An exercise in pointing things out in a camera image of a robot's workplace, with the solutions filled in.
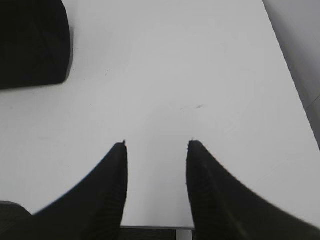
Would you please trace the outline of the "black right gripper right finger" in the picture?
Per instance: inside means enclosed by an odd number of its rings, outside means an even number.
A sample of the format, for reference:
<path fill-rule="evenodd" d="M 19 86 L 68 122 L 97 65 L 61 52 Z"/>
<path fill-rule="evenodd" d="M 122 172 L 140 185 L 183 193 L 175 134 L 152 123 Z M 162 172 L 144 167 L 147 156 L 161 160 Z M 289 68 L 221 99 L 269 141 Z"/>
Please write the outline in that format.
<path fill-rule="evenodd" d="M 188 143 L 186 185 L 198 240 L 318 240 L 320 230 L 264 200 L 198 140 Z"/>

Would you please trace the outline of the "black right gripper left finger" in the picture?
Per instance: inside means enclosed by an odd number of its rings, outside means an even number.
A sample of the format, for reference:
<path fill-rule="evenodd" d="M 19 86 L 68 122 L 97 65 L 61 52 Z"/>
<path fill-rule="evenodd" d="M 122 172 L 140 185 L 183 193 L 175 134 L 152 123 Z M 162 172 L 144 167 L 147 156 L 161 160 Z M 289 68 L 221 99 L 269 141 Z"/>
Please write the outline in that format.
<path fill-rule="evenodd" d="M 2 240 L 116 240 L 128 190 L 128 151 L 118 142 L 69 192 L 0 231 Z"/>

